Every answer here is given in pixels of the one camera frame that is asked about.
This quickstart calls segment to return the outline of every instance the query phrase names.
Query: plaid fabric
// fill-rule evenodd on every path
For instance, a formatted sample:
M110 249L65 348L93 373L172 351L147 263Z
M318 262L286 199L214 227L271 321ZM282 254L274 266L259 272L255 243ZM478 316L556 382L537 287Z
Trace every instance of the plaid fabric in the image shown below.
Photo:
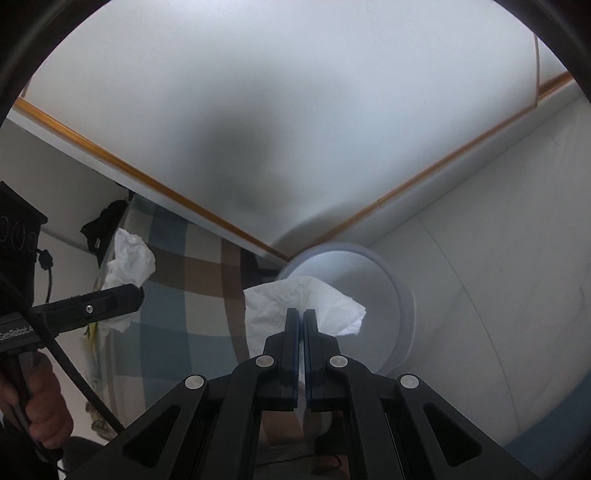
M148 244L156 272L139 321L94 338L90 380L129 425L184 377L229 374L249 354L240 247L139 196L121 226ZM97 288L112 257L111 246Z

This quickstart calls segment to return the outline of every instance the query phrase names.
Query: metal screw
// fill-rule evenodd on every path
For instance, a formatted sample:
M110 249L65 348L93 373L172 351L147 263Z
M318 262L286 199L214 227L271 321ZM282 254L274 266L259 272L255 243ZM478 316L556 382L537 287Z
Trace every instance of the metal screw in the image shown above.
M335 368L346 367L349 361L343 355L335 355L330 357L330 364Z
M204 383L205 380L203 377L200 377L199 375L191 375L185 380L185 387L187 387L189 390L197 390L198 388L201 388Z
M271 357L270 355L261 355L259 357L257 357L256 359L256 364L259 367L270 367L272 364L275 363L275 359L273 357Z
M404 375L400 379L400 384L404 388L410 388L412 390L413 388L417 388L418 387L418 378L415 377L414 375Z

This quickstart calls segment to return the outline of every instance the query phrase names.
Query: wooden molding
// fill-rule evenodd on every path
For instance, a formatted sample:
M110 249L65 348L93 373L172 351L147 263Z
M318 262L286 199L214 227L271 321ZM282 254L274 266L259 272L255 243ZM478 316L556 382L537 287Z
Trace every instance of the wooden molding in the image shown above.
M408 190L409 188L414 187L419 182L425 180L429 175L432 175L437 170L440 170L441 168L443 168L444 166L446 166L448 163L451 163L457 157L459 157L460 155L464 154L465 152L467 152L471 148L475 147L480 142L482 142L482 141L486 140L487 138L493 136L494 134L496 134L500 130L503 130L505 127L508 127L511 123L519 120L522 116L527 115L531 111L535 110L535 108L536 108L536 105L531 105L528 108L522 110L521 112L518 112L517 114L515 114L512 117L508 118L507 120L501 122L496 127L492 128L489 131L483 133L482 135L476 137L471 142L467 143L466 145L464 145L463 147L459 148L455 152L449 154L447 157L445 157L442 160L438 161L437 163L435 163L431 167L427 168L426 170L423 170L421 173L419 173L418 175L415 175L410 180L404 182L402 185L400 185L399 187L395 188L391 192L387 193L386 195L384 195L383 197L381 197L376 202L373 202L371 205L367 206L366 208L364 208L360 212L356 213L355 215L353 215L348 220L345 220L344 222L342 222L342 223L338 224L337 226L335 226L333 229L331 229L328 232L324 233L323 235L321 235L320 237L318 237L316 240L314 240L314 242L312 242L309 246L307 246L306 248L304 248L304 250L302 250L302 251L305 251L305 250L307 250L310 247L315 247L316 245L320 245L320 244L329 242L336 235L338 235L339 233L341 233L341 232L349 229L353 224L359 222L364 217L370 215L374 210L380 208L382 205L384 205L385 203L389 202L395 196L398 196L401 193L403 193L404 191Z
M534 105L531 105L528 108L525 108L524 110L522 110L521 112L516 113L515 115L508 118L507 120L504 120L503 122L501 122L497 126L491 128L490 130L486 131L482 135L479 135L471 142L468 142L466 145L460 147L456 151L452 152L448 156L446 156L443 159L441 159L440 161L436 162L431 167L423 170L421 173L418 173L413 178L409 179L408 181L406 181L402 185L396 187L394 190L387 193L386 195L384 195L383 197L381 197L377 201L373 202L371 205L360 210L358 213L356 213L355 215L353 215L349 219L345 220L344 222L341 222L340 224L338 224L337 226L335 226L331 230L327 231L326 233L324 233L323 235L318 237L316 240L314 240L309 246L304 248L302 251L304 251L310 247L313 247L315 245L319 245L319 244L322 244L322 243L332 240L336 235L347 230L348 228L350 228L355 223L359 222L364 217L370 215L374 210L380 208L381 206L383 206L384 204L389 202L395 196L398 196L401 193L403 193L404 191L408 190L409 188L414 187L419 182L425 180L428 176L432 175L436 171L445 167L448 163L451 163L453 160L455 160L460 155L469 151L471 148L474 148L480 142L495 135L500 130L503 130L504 128L506 128L510 124L512 124L513 122L519 120L524 115L533 111L537 107L537 103L540 99L550 95L551 93L553 93L554 91L556 91L557 89L561 88L566 83L571 81L572 79L573 78L570 75L570 73L565 73L565 74L560 75L559 77L556 77L555 79L551 80L550 82L546 82L545 84L541 85L538 89L538 95L537 95L536 102ZM275 248L261 242L259 239L246 233L245 231L238 228L237 226L229 223L228 221L224 220L223 218L216 215L215 213L210 212L209 210L206 210L204 207L201 207L200 205L193 202L192 200L175 192L173 189L160 183L158 180L146 175L145 173L143 173L139 169L131 166L130 164L128 164L124 160L121 160L120 158L118 158L115 155L111 154L110 152L106 151L104 148L96 145L91 140L88 140L87 138L83 137L82 135L74 132L72 129L65 126L64 124L62 124L58 120L54 119L50 115L47 115L45 112L39 110L37 107L35 107L34 105L27 102L24 98L19 97L17 99L17 101L15 102L14 106L17 109L21 110L23 113L26 113L27 115L29 115L29 116L33 117L34 119L36 119L37 121L41 122L43 125L47 126L48 128L50 128L54 132L67 138L72 143L78 145L79 147L81 147L82 149L84 149L85 151L90 153L91 155L95 156L98 160L102 161L103 163L105 163L105 164L107 164L119 171L122 171L123 173L127 174L128 176L132 177L133 179L140 181L141 183L147 185L148 187L167 196L171 200L179 203L180 205L183 205L184 207L190 209L191 211L197 213L198 215L219 225L223 229L225 229L229 232L232 232L235 235L240 236L242 239L246 240L247 242L249 242L253 245L256 245L259 248L262 248L266 252L269 252L270 254L275 255L278 258L281 258L282 260L289 261L291 258L293 258L293 257L290 258L289 255L282 253L279 250L276 250Z
M14 106L19 109L21 112L26 113L27 115L33 117L34 119L41 122L43 125L49 127L54 132L60 134L62 137L65 137L72 143L76 144L77 146L84 149L89 154L96 157L101 162L107 164L110 167L113 167L126 175L132 177L134 180L138 180L139 182L143 183L144 185L150 187L157 192L160 192L163 195L166 195L171 200L177 202L178 204L192 210L196 214L206 218L207 220L219 225L223 229L234 233L235 235L241 237L242 239L246 240L247 242L256 245L259 248L262 248L266 252L269 252L272 255L275 255L282 260L288 261L289 256L285 255L279 250L270 247L269 245L261 242L259 239L253 237L249 233L246 233L244 230L238 228L237 226L231 224L230 222L224 220L220 216L216 215L215 213L206 210L202 206L198 205L197 203L189 200L188 198L182 196L180 193L175 192L173 189L167 187L163 183L160 183L158 180L146 175L142 171L138 170L137 168L129 165L127 162L121 160L120 158L116 157L112 153L106 151L104 148L98 146L91 140L83 137L82 135L74 132L71 128L65 126L60 121L56 120L50 115L47 115L45 112L39 110L36 106L27 102L24 98L19 97L17 101L14 103Z
M544 82L538 88L538 99L539 100L544 99L545 97L547 97L548 95L551 95L556 90L563 87L564 85L566 85L568 82L571 82L572 80L574 80L574 78L570 74L570 72L564 72L564 73L558 75L557 77L553 78L552 80Z

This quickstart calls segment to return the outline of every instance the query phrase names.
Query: white container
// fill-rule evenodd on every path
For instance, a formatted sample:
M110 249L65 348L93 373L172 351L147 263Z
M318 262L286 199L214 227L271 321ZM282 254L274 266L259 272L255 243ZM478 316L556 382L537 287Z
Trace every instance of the white container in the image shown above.
M414 336L413 294L379 255L359 245L319 245L293 259L277 280L290 277L318 278L365 307L359 333L338 337L343 355L380 375L406 360Z

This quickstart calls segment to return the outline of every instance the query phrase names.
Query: tissue paper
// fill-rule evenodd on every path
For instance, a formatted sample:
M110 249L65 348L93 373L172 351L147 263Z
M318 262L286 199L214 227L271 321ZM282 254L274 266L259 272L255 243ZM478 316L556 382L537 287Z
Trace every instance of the tissue paper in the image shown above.
M261 355L269 335L285 329L288 308L316 311L318 331L339 336L359 333L365 308L337 289L312 277L287 278L244 291L246 342L251 358Z
M115 258L107 264L105 283L101 290L134 284L141 287L156 271L156 259L145 242L138 235L119 228L115 232ZM131 321L139 317L139 310L110 320L98 322L99 330L115 329L124 332Z

